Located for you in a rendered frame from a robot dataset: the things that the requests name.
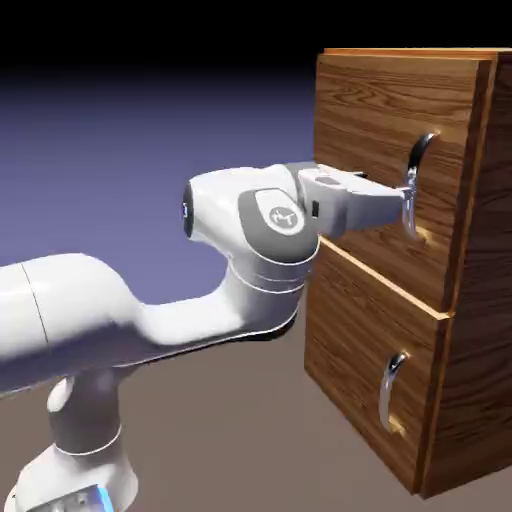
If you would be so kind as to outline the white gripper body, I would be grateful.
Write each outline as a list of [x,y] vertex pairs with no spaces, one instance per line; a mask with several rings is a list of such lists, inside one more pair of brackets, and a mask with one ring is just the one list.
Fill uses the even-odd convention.
[[411,197],[406,188],[392,188],[361,177],[345,173],[346,229],[349,231],[376,228],[393,224],[401,219],[402,208]]

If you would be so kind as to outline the large wooden cabinet door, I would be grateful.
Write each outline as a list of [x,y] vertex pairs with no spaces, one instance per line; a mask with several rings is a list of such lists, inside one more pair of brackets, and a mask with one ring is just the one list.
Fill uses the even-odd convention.
[[335,242],[439,312],[453,299],[492,70],[483,59],[324,54],[317,61],[318,162],[399,187],[413,145],[435,136],[418,172],[418,235],[396,223]]

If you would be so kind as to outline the wooden cabinet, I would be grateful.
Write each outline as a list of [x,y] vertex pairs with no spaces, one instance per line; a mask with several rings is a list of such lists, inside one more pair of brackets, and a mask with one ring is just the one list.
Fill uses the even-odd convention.
[[441,312],[450,321],[417,493],[429,498],[512,465],[512,48],[330,48],[324,54],[493,63],[453,299]]

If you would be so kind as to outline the small wooden cabinet door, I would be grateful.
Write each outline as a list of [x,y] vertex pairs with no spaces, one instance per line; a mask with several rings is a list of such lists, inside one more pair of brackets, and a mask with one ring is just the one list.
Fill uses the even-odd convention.
[[[420,491],[439,361],[450,316],[323,240],[309,281],[305,369],[412,494]],[[404,433],[379,419],[388,360],[405,351],[390,413]]]

